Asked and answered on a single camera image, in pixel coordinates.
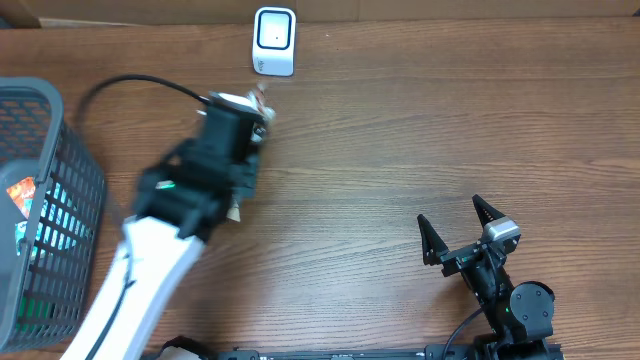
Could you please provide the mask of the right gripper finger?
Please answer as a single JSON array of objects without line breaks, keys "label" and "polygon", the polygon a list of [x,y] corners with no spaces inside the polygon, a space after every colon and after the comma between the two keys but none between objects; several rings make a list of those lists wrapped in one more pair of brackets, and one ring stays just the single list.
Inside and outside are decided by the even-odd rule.
[{"label": "right gripper finger", "polygon": [[502,212],[491,206],[478,194],[472,197],[472,203],[482,227],[504,217]]},{"label": "right gripper finger", "polygon": [[417,216],[417,222],[421,234],[423,263],[430,266],[441,264],[441,258],[449,252],[448,247],[423,214]]}]

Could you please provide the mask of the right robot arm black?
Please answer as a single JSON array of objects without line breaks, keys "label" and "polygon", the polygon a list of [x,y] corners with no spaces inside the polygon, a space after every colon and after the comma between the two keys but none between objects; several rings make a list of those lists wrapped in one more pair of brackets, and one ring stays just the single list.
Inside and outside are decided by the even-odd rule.
[{"label": "right robot arm black", "polygon": [[562,359],[553,334],[555,294],[538,281],[515,286],[504,269],[507,256],[520,243],[517,223],[480,195],[472,203],[482,227],[472,244],[451,250],[420,214],[423,263],[441,266],[442,274],[461,275],[478,302],[478,309],[452,332],[443,345],[427,345],[427,359]]}]

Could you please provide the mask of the teal tissue pack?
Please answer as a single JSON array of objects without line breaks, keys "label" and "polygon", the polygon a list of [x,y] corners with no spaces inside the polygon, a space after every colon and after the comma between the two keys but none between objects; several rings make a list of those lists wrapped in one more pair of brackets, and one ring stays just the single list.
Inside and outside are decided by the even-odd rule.
[{"label": "teal tissue pack", "polygon": [[[46,194],[53,195],[55,200],[61,200],[65,206],[70,207],[74,211],[77,210],[77,206],[59,183],[55,183],[55,187],[49,189]],[[44,199],[41,216],[44,216],[46,220],[53,222],[56,226],[71,231],[75,235],[86,235],[87,227],[78,217],[71,215],[68,211],[59,208],[55,204],[50,204],[47,199]],[[18,255],[21,254],[19,241],[25,237],[27,224],[27,220],[15,224],[16,253]],[[68,235],[63,235],[60,230],[54,230],[48,225],[43,224],[38,225],[35,240],[42,240],[45,244],[51,245],[59,250],[69,250],[77,244],[76,240]]]}]

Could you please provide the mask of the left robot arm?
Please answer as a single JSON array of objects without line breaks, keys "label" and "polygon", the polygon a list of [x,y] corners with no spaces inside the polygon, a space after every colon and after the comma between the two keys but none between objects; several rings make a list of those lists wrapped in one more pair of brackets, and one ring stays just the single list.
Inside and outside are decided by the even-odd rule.
[{"label": "left robot arm", "polygon": [[211,93],[204,125],[138,180],[133,214],[66,359],[138,359],[167,302],[216,227],[256,192],[275,112],[261,88]]}]

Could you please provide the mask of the brown clear snack bag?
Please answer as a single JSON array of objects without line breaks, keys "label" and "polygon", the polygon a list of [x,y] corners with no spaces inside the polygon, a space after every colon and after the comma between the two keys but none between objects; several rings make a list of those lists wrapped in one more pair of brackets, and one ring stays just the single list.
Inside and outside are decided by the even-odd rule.
[{"label": "brown clear snack bag", "polygon": [[[258,165],[258,172],[259,172],[259,168],[261,165],[262,149],[269,136],[270,127],[275,121],[276,112],[273,108],[268,106],[265,99],[265,95],[264,95],[264,89],[262,86],[258,85],[253,89],[249,90],[247,93],[255,94],[258,101],[259,111],[265,117],[265,125],[255,128],[255,133],[258,135],[257,139],[261,141],[261,146],[259,148],[259,156],[260,156],[260,162]],[[238,196],[233,191],[232,188],[218,186],[214,183],[213,176],[210,173],[208,173],[205,169],[204,148],[198,145],[200,133],[205,122],[206,107],[209,103],[209,96],[210,96],[210,93],[205,97],[205,107],[204,107],[204,111],[202,112],[203,123],[195,139],[195,159],[199,162],[198,168],[200,169],[200,171],[202,172],[202,176],[204,177],[207,192],[211,195],[212,218],[215,219],[215,221],[217,222],[222,222],[225,220],[238,222],[240,220],[240,206],[242,205],[244,200],[249,198],[242,198]]]}]

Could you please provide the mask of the orange snack packet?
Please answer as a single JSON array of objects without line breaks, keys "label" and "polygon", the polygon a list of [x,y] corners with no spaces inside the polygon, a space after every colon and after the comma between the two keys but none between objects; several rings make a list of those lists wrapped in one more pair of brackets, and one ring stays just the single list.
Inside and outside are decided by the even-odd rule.
[{"label": "orange snack packet", "polygon": [[28,219],[36,192],[33,178],[26,177],[20,180],[18,183],[9,186],[6,192],[22,215]]}]

